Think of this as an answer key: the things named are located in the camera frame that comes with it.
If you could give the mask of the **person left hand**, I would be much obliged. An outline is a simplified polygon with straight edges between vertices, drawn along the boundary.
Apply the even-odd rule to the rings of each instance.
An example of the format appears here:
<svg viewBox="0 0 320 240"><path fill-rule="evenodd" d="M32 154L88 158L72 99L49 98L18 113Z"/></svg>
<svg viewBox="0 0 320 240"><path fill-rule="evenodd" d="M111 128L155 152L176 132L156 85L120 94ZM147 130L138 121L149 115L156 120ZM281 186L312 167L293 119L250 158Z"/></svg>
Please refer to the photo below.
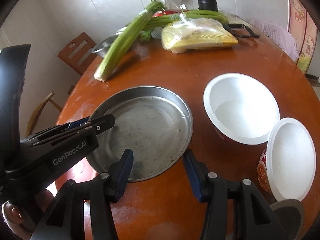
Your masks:
<svg viewBox="0 0 320 240"><path fill-rule="evenodd" d="M54 199L53 194L44 190L42 193L35 196L36 207L39 207L43 212L46 211L50 202ZM25 216L19 207L5 202L2 205L2 215L9 229L21 239L30 239L34 229L25 224Z"/></svg>

